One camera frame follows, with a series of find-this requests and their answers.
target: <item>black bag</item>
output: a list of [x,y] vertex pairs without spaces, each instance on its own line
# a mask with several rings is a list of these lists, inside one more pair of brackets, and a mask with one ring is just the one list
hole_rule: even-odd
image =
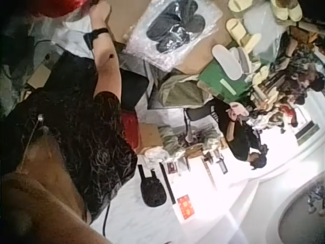
[[151,171],[151,177],[146,178],[142,165],[138,165],[141,177],[141,194],[144,203],[148,207],[158,207],[167,201],[166,191],[155,172]]
[[186,116],[190,121],[196,121],[201,118],[207,117],[208,115],[211,115],[211,106],[213,104],[214,100],[211,100],[200,108],[186,108]]

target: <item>black patterned top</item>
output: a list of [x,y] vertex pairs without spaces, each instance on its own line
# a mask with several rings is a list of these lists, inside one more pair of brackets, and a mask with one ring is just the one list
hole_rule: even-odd
[[120,103],[109,92],[93,99],[77,89],[37,89],[1,124],[1,175],[12,172],[38,115],[59,143],[76,188],[94,221],[135,173],[137,156],[123,138]]

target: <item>cardboard box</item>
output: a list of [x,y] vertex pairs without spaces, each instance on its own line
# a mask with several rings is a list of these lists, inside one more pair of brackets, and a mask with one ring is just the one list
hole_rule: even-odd
[[[188,54],[182,64],[176,68],[184,74],[199,74],[203,68],[212,60],[211,49],[216,44],[227,46],[231,37],[225,29],[225,22],[232,18],[225,0],[212,0],[221,9],[223,15],[217,23],[215,32],[200,41]],[[109,28],[115,41],[125,44],[131,27],[137,24],[146,11],[151,0],[109,0],[112,13],[108,22]]]
[[45,67],[45,65],[41,64],[34,71],[32,76],[28,80],[28,84],[34,87],[35,89],[43,87],[49,78],[51,71]]
[[143,154],[146,150],[161,146],[163,142],[161,140],[158,126],[153,124],[139,124],[140,143],[136,150],[138,155]]
[[131,27],[137,24],[143,13],[146,11],[151,0],[108,0],[112,13],[108,20],[108,26],[119,43],[126,43],[124,38],[129,34]]

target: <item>earphone wire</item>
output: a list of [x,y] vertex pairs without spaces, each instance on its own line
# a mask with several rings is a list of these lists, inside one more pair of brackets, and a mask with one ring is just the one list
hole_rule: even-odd
[[30,134],[30,137],[28,139],[27,145],[26,145],[25,150],[24,150],[24,154],[22,156],[22,161],[21,161],[21,163],[17,167],[17,170],[16,171],[19,172],[19,173],[23,173],[23,165],[24,165],[24,161],[25,161],[25,158],[26,158],[27,149],[28,149],[28,147],[30,145],[31,139],[33,138],[33,135],[34,135],[34,133],[36,131],[36,128],[37,128],[37,126],[38,126],[39,123],[43,123],[43,119],[40,119],[40,115],[39,115],[39,118],[38,118],[38,120],[37,120],[37,122],[36,122],[36,124],[35,124],[35,126],[34,126],[34,128],[32,130],[32,132]]

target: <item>red bag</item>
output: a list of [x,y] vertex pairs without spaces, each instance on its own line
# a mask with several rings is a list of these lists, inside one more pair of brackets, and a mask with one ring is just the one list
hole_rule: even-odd
[[122,112],[122,122],[125,131],[125,140],[133,150],[139,147],[139,123],[135,112]]

